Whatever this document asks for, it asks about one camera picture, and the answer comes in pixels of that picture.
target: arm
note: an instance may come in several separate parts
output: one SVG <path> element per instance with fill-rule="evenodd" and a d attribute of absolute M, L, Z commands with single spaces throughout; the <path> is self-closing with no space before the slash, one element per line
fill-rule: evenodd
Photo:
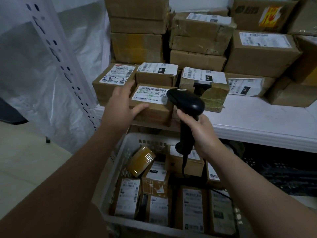
<path fill-rule="evenodd" d="M 317 215 L 231 153 L 205 115 L 195 121 L 181 110 L 177 114 L 191 128 L 198 154 L 212 164 L 258 237 L 317 236 Z"/>
<path fill-rule="evenodd" d="M 106 161 L 133 118 L 147 104 L 129 109 L 134 82 L 116 87 L 101 126 L 65 164 L 1 221 L 2 237 L 69 237 L 84 219 Z"/>

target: white shelf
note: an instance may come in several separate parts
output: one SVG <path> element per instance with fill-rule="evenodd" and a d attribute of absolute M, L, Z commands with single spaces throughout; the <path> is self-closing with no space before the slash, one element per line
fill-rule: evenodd
<path fill-rule="evenodd" d="M 101 119 L 104 107 L 97 106 Z M 221 113 L 205 111 L 219 138 L 317 153 L 317 101 L 309 108 L 270 105 L 256 97 L 228 95 Z M 134 125 L 179 131 L 171 127 L 133 122 Z"/>

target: orange sticker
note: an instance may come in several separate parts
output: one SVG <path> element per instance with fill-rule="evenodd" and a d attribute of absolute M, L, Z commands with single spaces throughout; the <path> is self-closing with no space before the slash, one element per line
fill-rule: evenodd
<path fill-rule="evenodd" d="M 264 9 L 262 17 L 259 21 L 259 27 L 274 27 L 277 20 L 281 16 L 282 7 L 267 7 Z"/>

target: white plastic basket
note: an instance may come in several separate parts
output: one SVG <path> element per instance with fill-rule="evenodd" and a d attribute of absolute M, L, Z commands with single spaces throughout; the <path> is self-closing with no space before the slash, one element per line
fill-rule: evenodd
<path fill-rule="evenodd" d="M 170 227 L 163 227 L 137 220 L 110 216 L 108 213 L 119 175 L 121 174 L 125 177 L 131 176 L 124 168 L 124 165 L 126 164 L 127 160 L 131 158 L 131 155 L 136 152 L 142 145 L 146 145 L 155 152 L 162 152 L 167 151 L 167 145 L 176 145 L 178 142 L 179 139 L 143 133 L 129 133 L 125 136 L 118 155 L 114 160 L 114 164 L 108 176 L 108 180 L 105 184 L 101 197 L 101 204 L 99 206 L 103 218 L 106 222 L 111 223 L 115 226 L 119 226 L 121 232 L 132 232 L 129 237 L 162 237 L 162 235 L 173 237 L 215 237 L 205 234 L 188 232 L 185 230 L 174 229 Z"/>

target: person's left hand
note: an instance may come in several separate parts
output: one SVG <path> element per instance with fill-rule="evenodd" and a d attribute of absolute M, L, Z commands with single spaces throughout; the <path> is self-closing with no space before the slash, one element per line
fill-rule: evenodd
<path fill-rule="evenodd" d="M 133 85 L 134 81 L 130 81 L 123 87 L 114 88 L 101 118 L 101 129 L 122 133 L 129 128 L 138 113 L 149 107 L 148 103 L 141 103 L 133 109 L 129 108 L 129 95 Z"/>

